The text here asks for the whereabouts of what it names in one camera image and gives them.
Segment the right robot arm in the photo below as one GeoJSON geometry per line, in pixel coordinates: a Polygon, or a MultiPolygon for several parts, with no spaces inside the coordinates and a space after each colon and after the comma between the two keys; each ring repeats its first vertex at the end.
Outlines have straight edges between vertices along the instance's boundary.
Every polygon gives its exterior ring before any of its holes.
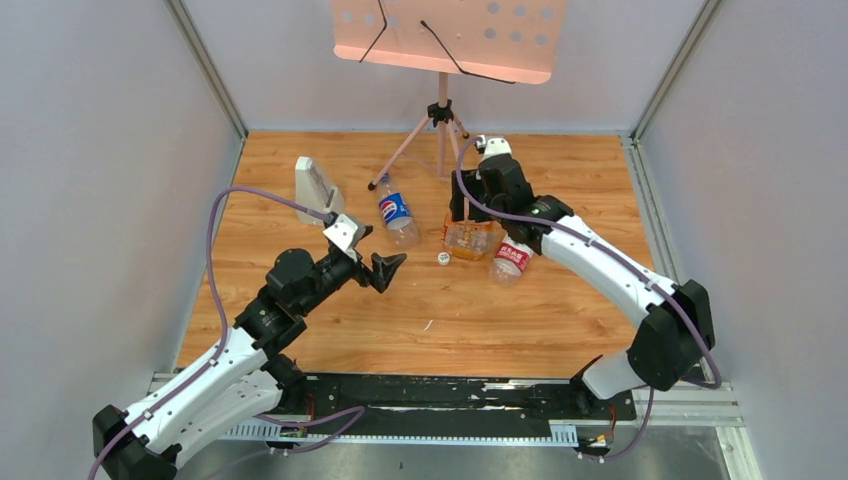
{"type": "Polygon", "coordinates": [[[712,371],[716,389],[722,383],[712,349],[715,346],[709,294],[700,283],[678,284],[621,252],[594,232],[568,205],[533,193],[521,166],[510,153],[487,154],[466,170],[459,155],[453,187],[474,213],[499,223],[506,244],[518,252],[546,257],[577,274],[611,301],[636,327],[629,347],[601,355],[573,378],[571,403],[584,417],[596,417],[615,395],[641,387],[668,391],[699,361],[712,371]]]}

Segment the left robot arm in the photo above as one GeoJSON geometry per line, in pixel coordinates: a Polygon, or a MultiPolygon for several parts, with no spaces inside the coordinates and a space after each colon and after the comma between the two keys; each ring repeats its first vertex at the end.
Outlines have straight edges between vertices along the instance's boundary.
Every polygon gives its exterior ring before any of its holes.
{"type": "Polygon", "coordinates": [[[112,479],[173,479],[195,455],[241,422],[277,408],[298,411],[305,374],[283,350],[306,329],[306,316],[347,282],[379,293],[406,260],[355,247],[371,227],[342,215],[324,231],[327,254],[283,251],[265,285],[200,358],[144,399],[104,407],[93,419],[95,470],[112,479]]]}

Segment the red cap water bottle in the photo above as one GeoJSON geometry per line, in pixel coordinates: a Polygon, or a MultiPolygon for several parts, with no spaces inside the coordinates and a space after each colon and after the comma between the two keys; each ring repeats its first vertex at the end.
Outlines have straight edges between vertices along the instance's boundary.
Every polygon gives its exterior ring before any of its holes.
{"type": "Polygon", "coordinates": [[[490,267],[491,279],[499,285],[515,284],[524,274],[535,252],[506,234],[496,249],[490,267]]]}

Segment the orange label tea bottle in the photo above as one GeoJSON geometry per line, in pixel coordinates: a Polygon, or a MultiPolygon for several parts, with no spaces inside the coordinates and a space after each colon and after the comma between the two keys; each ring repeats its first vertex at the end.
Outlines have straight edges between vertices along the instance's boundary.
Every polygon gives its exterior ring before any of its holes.
{"type": "Polygon", "coordinates": [[[448,212],[444,219],[443,249],[452,257],[481,260],[493,248],[495,223],[493,221],[454,221],[448,212]]]}

